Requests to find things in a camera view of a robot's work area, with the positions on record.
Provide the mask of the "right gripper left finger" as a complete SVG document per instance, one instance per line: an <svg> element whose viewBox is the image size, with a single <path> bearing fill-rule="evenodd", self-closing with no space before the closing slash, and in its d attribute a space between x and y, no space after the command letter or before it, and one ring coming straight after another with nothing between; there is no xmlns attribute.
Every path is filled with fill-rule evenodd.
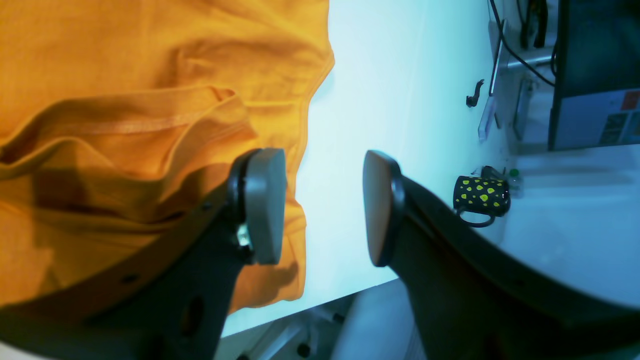
<svg viewBox="0 0 640 360"><path fill-rule="evenodd" d="M1 341L58 360L210 360L246 265L281 259L286 157L259 148L176 227L122 262L1 309Z"/></svg>

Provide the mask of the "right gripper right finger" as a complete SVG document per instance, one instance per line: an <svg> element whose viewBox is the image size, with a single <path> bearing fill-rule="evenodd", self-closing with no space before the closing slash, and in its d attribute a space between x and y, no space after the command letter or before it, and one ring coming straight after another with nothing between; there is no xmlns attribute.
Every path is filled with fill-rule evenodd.
<svg viewBox="0 0 640 360"><path fill-rule="evenodd" d="M587 295L489 243L438 196L369 150L371 262L404 283L429 360L633 360L639 309Z"/></svg>

